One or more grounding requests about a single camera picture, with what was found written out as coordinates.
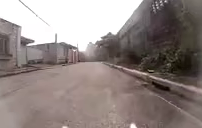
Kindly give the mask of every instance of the window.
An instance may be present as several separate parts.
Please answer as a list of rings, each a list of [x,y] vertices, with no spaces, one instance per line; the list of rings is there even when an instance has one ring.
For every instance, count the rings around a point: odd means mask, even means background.
[[[157,11],[161,10],[168,2],[169,0],[154,0],[151,7],[152,11],[157,13]]]
[[[8,37],[0,35],[0,55],[9,54],[9,42]]]

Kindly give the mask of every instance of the house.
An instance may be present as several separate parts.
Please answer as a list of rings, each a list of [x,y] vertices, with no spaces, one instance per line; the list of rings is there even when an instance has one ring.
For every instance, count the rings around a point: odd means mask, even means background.
[[[67,44],[65,42],[38,44],[33,45],[31,47],[43,51],[44,63],[74,63],[77,60],[73,59],[73,57],[76,58],[74,56],[74,52],[77,51],[77,47]]]
[[[20,39],[21,26],[0,18],[0,70],[20,66]]]

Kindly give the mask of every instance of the road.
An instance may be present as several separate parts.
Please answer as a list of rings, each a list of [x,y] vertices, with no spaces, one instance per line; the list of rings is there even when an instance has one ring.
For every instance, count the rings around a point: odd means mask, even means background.
[[[202,128],[144,84],[101,63],[1,78],[0,128]]]

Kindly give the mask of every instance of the road marking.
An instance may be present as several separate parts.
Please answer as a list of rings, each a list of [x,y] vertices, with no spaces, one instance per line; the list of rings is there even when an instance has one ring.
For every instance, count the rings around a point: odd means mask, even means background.
[[[137,126],[134,123],[131,123],[130,128],[137,128]]]
[[[146,90],[148,90],[152,95],[160,98],[161,100],[165,101],[166,103],[172,105],[173,107],[175,107],[176,109],[178,109],[181,113],[185,114],[186,116],[192,118],[193,120],[197,121],[198,123],[200,123],[202,125],[202,121],[199,120],[198,118],[194,117],[193,115],[191,115],[190,113],[186,112],[185,110],[179,108],[178,106],[176,106],[175,104],[173,104],[171,101],[166,100],[165,98],[157,95],[156,93],[150,91],[149,89],[145,88]]]
[[[68,128],[68,126],[62,126],[62,128]]]

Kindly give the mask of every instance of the sidewalk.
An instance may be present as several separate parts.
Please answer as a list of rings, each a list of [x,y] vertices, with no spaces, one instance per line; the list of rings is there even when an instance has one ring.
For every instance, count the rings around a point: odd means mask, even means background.
[[[56,68],[56,67],[61,67],[61,66],[68,66],[68,65],[71,65],[71,64],[60,64],[60,65],[31,64],[31,65],[28,65],[27,67],[15,68],[15,69],[12,69],[9,71],[0,71],[0,78],[6,77],[6,76],[17,75],[20,73],[27,73],[27,72],[37,71],[37,70],[45,70],[45,69],[51,69],[51,68]]]
[[[173,77],[170,78],[167,75],[150,74],[106,62],[103,62],[103,64],[142,79],[150,83],[148,84],[150,86],[172,92],[173,94],[202,105],[202,81],[197,81],[198,79],[188,79],[185,77],[176,79]]]
[[[15,69],[12,69],[10,71],[0,71],[0,77],[17,75],[20,73],[27,73],[27,72],[37,71],[37,70],[40,70],[40,69],[35,68],[35,67],[15,68]]]

